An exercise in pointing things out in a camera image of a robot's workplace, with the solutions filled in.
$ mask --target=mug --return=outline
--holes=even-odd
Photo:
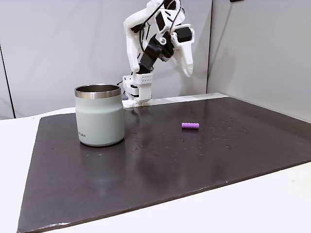
[[[124,138],[124,110],[121,88],[116,85],[85,85],[75,89],[79,140],[103,147]]]

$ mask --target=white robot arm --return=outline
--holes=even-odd
[[[153,65],[159,58],[168,61],[172,56],[190,77],[193,72],[191,45],[194,30],[185,20],[181,0],[151,0],[147,7],[128,17],[123,23],[126,33],[127,55],[132,75],[123,77],[123,87],[129,100],[138,104],[149,101],[153,79]],[[157,24],[159,39],[154,35],[146,41],[145,28]]]

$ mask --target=white wall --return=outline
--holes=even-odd
[[[213,0],[210,47],[208,92],[311,121],[310,0]]]
[[[0,120],[14,118],[0,52]]]
[[[116,84],[130,74],[122,23],[147,2],[0,0],[0,40],[17,117],[73,107],[75,87]],[[185,23],[196,32],[194,74],[187,78],[174,62],[158,61],[154,98],[206,92],[211,0],[183,5]]]

